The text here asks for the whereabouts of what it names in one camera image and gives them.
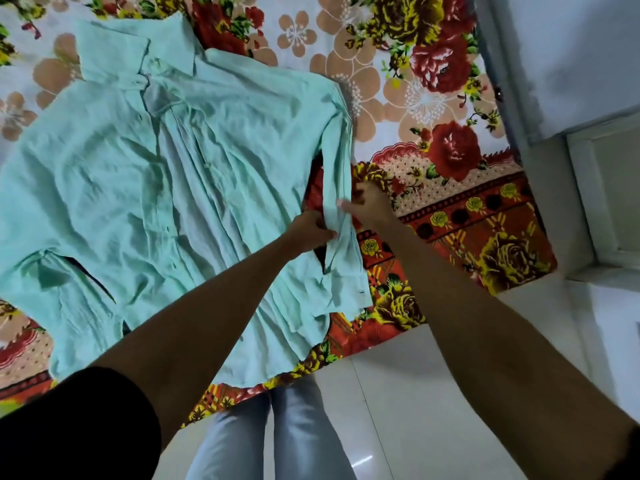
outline black sleeve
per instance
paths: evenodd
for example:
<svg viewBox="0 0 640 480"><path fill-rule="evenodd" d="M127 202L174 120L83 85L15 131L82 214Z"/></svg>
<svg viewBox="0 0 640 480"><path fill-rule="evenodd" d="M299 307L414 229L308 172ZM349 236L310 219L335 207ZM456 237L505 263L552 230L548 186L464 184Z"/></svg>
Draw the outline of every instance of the black sleeve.
<svg viewBox="0 0 640 480"><path fill-rule="evenodd" d="M4 478L151 479L161 453L153 406L103 367L68 377L0 419Z"/></svg>
<svg viewBox="0 0 640 480"><path fill-rule="evenodd" d="M604 480L627 480L640 478L640 427L636 426L629 435L627 455L617 462Z"/></svg>

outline jeans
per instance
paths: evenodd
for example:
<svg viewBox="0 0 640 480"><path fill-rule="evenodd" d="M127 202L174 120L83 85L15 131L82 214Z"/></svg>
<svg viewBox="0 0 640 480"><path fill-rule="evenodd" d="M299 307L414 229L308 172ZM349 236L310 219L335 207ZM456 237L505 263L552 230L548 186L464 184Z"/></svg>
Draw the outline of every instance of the jeans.
<svg viewBox="0 0 640 480"><path fill-rule="evenodd" d="M311 376L214 415L186 480L262 480L264 428L274 416L276 480L355 480Z"/></svg>

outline floral bedsheet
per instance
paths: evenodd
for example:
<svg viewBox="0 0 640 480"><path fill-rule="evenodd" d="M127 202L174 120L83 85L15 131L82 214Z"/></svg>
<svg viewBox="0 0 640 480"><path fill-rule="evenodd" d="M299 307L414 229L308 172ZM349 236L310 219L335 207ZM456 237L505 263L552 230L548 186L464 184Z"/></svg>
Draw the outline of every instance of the floral bedsheet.
<svg viewBox="0 0 640 480"><path fill-rule="evenodd" d="M355 126L354 180L379 185L398 217L478 286L496 294L555 269L467 0L0 0L0 164L82 78L75 19L176 11L205 48L340 83ZM311 183L312 200L321 169ZM374 306L333 314L325 340L291 372L249 389L212 385L186 423L427 323L388 245L364 230L358 241ZM0 301L0 415L52 387L51 348L45 330Z"/></svg>

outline forearm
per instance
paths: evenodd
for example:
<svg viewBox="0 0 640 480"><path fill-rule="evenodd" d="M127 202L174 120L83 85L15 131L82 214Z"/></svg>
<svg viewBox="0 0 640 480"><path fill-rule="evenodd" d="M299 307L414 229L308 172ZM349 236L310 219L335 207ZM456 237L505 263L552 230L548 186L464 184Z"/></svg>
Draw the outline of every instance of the forearm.
<svg viewBox="0 0 640 480"><path fill-rule="evenodd" d="M525 473L602 478L624 455L633 420L529 322L405 226L391 226L383 238L462 393Z"/></svg>
<svg viewBox="0 0 640 480"><path fill-rule="evenodd" d="M160 420L163 447L211 383L280 270L296 255L282 236L158 312L95 361L142 389Z"/></svg>

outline tile grout line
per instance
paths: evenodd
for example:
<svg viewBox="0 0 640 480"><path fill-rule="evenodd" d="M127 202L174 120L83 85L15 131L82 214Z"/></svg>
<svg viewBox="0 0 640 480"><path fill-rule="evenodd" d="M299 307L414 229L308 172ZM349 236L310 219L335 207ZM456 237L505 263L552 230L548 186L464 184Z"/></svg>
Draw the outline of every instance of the tile grout line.
<svg viewBox="0 0 640 480"><path fill-rule="evenodd" d="M360 390L362 391L362 397L364 398L364 403L367 405L367 411L369 412L369 417L371 418L371 423L373 424L373 429L376 430L376 436L378 437L378 443L380 443L380 449L382 450L382 454L385 456L385 461L387 462L387 467L389 468L389 474L391 475L391 480L396 480L393 471L391 471L391 465L389 465L389 460L387 458L387 452L385 451L384 446L382 446L382 441L380 441L380 434L378 432L378 428L376 427L376 422L373 421L373 416L371 415L371 410L369 409L369 404L367 402L367 396L364 394L364 389L362 388L362 384L360 382L360 377L358 376L358 370L356 369L356 364L353 363L353 359L351 359L351 366L353 367L353 371L356 373L356 379L358 380L358 386L360 386Z"/></svg>

